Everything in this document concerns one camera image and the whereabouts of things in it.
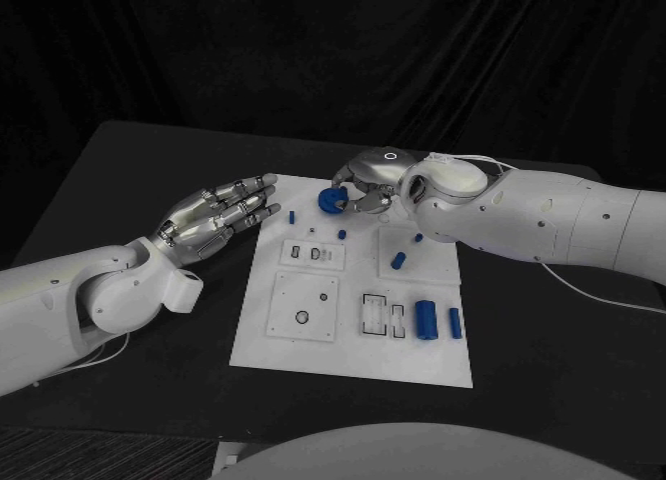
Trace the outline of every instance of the blue object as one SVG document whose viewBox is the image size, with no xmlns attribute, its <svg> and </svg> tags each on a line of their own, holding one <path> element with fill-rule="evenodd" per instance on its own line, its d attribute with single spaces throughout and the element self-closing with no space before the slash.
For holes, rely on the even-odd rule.
<svg viewBox="0 0 666 480">
<path fill-rule="evenodd" d="M 405 258 L 407 258 L 407 255 L 402 252 L 398 252 L 398 255 L 395 256 L 394 261 L 391 262 L 391 267 L 394 267 L 394 270 L 401 269 Z"/>
<path fill-rule="evenodd" d="M 343 209 L 336 207 L 336 202 L 339 202 L 340 200 L 343 200 L 343 202 L 348 202 L 349 200 L 348 188 L 340 187 L 322 190 L 322 193 L 319 194 L 319 208 L 326 213 L 343 213 Z"/>
<path fill-rule="evenodd" d="M 438 338 L 437 328 L 437 306 L 430 300 L 415 303 L 417 338 L 420 340 L 435 340 Z"/>
<path fill-rule="evenodd" d="M 453 338 L 459 340 L 460 338 L 463 338 L 463 330 L 460 328 L 460 313 L 457 308 L 448 309 L 448 319 L 451 321 Z"/>
</svg>

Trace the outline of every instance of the robotic hand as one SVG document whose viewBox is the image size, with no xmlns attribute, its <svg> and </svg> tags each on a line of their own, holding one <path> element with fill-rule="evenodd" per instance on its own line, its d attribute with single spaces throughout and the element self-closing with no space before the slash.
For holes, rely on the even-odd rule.
<svg viewBox="0 0 666 480">
<path fill-rule="evenodd" d="M 510 168 L 489 176 L 466 160 Z M 343 182 L 366 193 L 349 200 Z M 666 193 L 632 190 L 561 173 L 518 170 L 489 157 L 392 147 L 355 157 L 319 203 L 329 213 L 379 213 L 398 196 L 423 234 L 542 264 L 587 265 L 666 285 Z"/>
<path fill-rule="evenodd" d="M 273 174 L 203 189 L 149 237 L 0 272 L 0 395 L 141 328 L 162 305 L 189 313 L 203 283 L 183 266 L 280 211 Z M 87 313 L 92 325 L 82 326 Z"/>
</svg>

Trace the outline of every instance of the white board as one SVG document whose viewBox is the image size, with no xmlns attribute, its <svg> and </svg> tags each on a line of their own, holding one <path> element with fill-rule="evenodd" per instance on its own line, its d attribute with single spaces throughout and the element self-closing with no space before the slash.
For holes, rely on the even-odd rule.
<svg viewBox="0 0 666 480">
<path fill-rule="evenodd" d="M 392 258 L 381 258 L 381 251 L 385 256 L 391 255 L 398 243 L 414 242 L 417 233 L 402 207 L 394 205 L 382 215 L 329 215 L 319 209 L 317 197 L 330 186 L 330 180 L 287 175 L 278 175 L 278 178 L 273 202 L 283 205 L 283 212 L 268 218 L 261 227 L 229 364 L 472 388 L 456 246 L 438 244 L 428 238 L 420 243 L 401 245 L 408 249 L 407 265 L 385 272 L 384 262 L 388 260 L 389 265 Z M 290 224 L 290 210 L 296 212 L 294 225 Z M 346 230 L 345 240 L 337 238 L 339 230 Z M 310 255 L 313 245 L 337 252 L 332 254 L 326 266 L 320 260 L 314 264 L 304 261 L 293 264 L 293 257 L 286 255 L 290 255 L 293 246 L 300 246 L 301 257 L 304 253 Z M 431 265 L 431 268 L 424 269 L 421 265 Z M 288 292 L 301 292 L 300 295 L 286 293 L 288 302 L 274 300 L 278 295 L 283 297 L 284 287 L 277 285 L 280 273 L 296 279 L 296 287 Z M 335 305 L 330 296 L 326 301 L 316 301 L 322 293 L 329 295 L 322 290 L 322 282 L 330 278 L 337 279 L 336 293 L 330 294 L 337 295 Z M 369 317 L 374 323 L 369 331 L 382 332 L 385 324 L 385 335 L 363 333 L 365 294 L 385 298 L 378 303 L 385 302 L 386 309 L 382 313 L 372 311 Z M 414 314 L 420 300 L 431 300 L 437 305 L 437 340 L 417 338 Z M 323 319 L 324 314 L 316 313 L 319 307 L 327 312 L 326 318 L 335 317 L 333 329 L 324 327 L 330 320 Z M 451 337 L 451 307 L 459 308 L 461 313 L 460 340 Z M 317 316 L 317 323 L 312 326 L 316 325 L 320 330 L 304 329 L 309 322 L 314 322 L 307 308 Z M 310 313 L 304 324 L 296 319 L 300 311 Z M 268 334 L 270 324 L 277 325 L 278 336 Z"/>
</svg>

